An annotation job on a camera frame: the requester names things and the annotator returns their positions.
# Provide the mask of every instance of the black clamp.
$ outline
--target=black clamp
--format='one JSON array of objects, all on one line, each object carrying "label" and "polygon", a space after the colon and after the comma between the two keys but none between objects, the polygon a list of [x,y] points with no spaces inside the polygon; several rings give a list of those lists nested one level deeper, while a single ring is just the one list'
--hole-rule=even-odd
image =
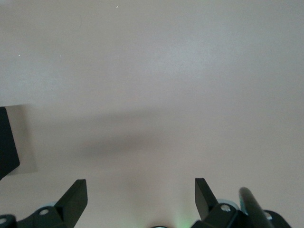
[{"label": "black clamp", "polygon": [[0,107],[0,180],[20,165],[5,107]]},{"label": "black clamp", "polygon": [[16,221],[14,215],[0,215],[0,228],[73,228],[87,205],[85,180],[76,180],[53,207],[43,207]]},{"label": "black clamp", "polygon": [[279,214],[262,210],[251,191],[239,191],[241,210],[219,203],[204,178],[195,179],[195,203],[201,220],[191,228],[291,228]]}]

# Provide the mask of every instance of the black mechanical arm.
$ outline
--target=black mechanical arm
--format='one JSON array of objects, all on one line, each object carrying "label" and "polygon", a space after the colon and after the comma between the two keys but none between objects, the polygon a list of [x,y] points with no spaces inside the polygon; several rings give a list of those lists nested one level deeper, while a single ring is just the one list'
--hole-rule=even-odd
[{"label": "black mechanical arm", "polygon": [[262,210],[251,191],[239,191],[241,210],[218,203],[204,178],[195,179],[195,203],[201,220],[191,228],[291,228],[277,213]]},{"label": "black mechanical arm", "polygon": [[53,207],[43,207],[16,221],[14,215],[0,215],[0,228],[73,228],[87,205],[85,180],[76,180]]}]

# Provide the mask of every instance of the black mount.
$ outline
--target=black mount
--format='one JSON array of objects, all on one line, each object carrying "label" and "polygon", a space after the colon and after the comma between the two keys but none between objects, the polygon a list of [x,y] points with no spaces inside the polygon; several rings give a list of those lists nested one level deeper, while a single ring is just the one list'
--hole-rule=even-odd
[{"label": "black mount", "polygon": [[5,107],[0,107],[0,180],[19,165],[9,117]]},{"label": "black mount", "polygon": [[201,220],[191,228],[291,228],[277,213],[263,211],[247,188],[239,191],[241,210],[218,203],[204,178],[195,179],[195,203]]},{"label": "black mount", "polygon": [[0,215],[0,228],[73,228],[87,205],[85,180],[76,180],[53,207],[43,207],[16,222],[14,215]]}]

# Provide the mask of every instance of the white ceiling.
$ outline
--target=white ceiling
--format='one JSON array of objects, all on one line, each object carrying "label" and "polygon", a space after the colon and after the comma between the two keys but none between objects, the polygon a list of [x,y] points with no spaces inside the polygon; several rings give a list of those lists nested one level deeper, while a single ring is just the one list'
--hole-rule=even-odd
[{"label": "white ceiling", "polygon": [[194,178],[304,223],[304,2],[0,0],[21,166],[0,214],[86,179],[76,225],[189,228]]}]

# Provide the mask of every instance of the screw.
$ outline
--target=screw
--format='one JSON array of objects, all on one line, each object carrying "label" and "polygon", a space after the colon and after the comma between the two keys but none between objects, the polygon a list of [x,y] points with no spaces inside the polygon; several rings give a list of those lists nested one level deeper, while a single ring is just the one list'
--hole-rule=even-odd
[{"label": "screw", "polygon": [[48,209],[44,209],[39,212],[39,215],[46,215],[46,214],[48,214]]},{"label": "screw", "polygon": [[223,204],[222,206],[220,206],[220,208],[223,210],[223,211],[226,211],[226,212],[230,212],[231,209],[228,205],[226,204]]},{"label": "screw", "polygon": [[6,218],[0,218],[0,224],[6,223],[7,219]]},{"label": "screw", "polygon": [[271,214],[269,214],[268,212],[265,211],[265,215],[268,220],[272,220]]}]

